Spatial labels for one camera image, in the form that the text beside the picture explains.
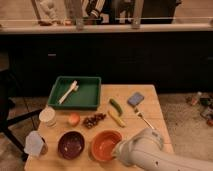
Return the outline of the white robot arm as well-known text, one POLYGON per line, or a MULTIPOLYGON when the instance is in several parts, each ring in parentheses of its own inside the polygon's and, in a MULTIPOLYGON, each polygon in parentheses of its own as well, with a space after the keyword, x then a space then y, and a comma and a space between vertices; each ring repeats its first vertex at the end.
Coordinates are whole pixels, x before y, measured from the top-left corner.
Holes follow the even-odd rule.
POLYGON ((186 158, 163 151, 163 136, 145 128, 129 140, 120 141, 112 155, 125 166, 145 171, 213 171, 213 162, 186 158))

